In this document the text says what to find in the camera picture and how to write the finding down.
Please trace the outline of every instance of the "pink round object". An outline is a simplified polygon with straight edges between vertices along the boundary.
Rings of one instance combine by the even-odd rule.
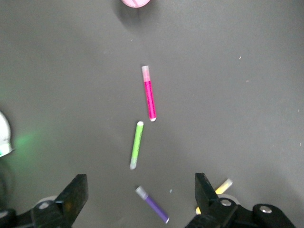
[[[150,0],[122,0],[124,4],[132,8],[139,8],[146,5]]]

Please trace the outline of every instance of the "pink marker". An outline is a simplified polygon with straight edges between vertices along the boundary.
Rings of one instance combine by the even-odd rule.
[[[146,5],[150,0],[122,0],[124,4],[132,8],[139,8]]]
[[[154,122],[156,120],[156,110],[154,105],[152,83],[150,80],[150,73],[148,66],[142,67],[142,76],[143,76],[144,88],[146,90],[149,118],[151,122]]]

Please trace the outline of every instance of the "white device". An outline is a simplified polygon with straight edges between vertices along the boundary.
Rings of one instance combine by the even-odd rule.
[[[10,152],[12,152],[10,144],[10,125],[2,112],[0,112],[0,157]]]

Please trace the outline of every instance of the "screw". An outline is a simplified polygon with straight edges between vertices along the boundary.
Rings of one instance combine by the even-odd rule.
[[[270,214],[272,212],[272,210],[267,206],[261,206],[260,210],[266,214]]]
[[[1,218],[4,218],[5,216],[7,216],[8,215],[8,211],[6,210],[6,211],[3,211],[3,212],[0,212],[0,219]]]
[[[220,201],[225,207],[230,207],[231,206],[231,202],[228,199],[222,199]]]
[[[43,209],[47,208],[48,206],[49,206],[49,203],[44,202],[39,206],[39,209],[43,210]]]

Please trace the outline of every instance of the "gray floor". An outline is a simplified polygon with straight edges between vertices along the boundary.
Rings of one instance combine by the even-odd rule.
[[[0,0],[0,110],[16,149],[0,162],[18,213],[86,173],[75,228],[183,228],[195,215],[194,173],[204,172],[214,187],[231,178],[228,194],[244,207],[274,204],[304,223],[303,1],[151,0],[136,10],[119,0]]]

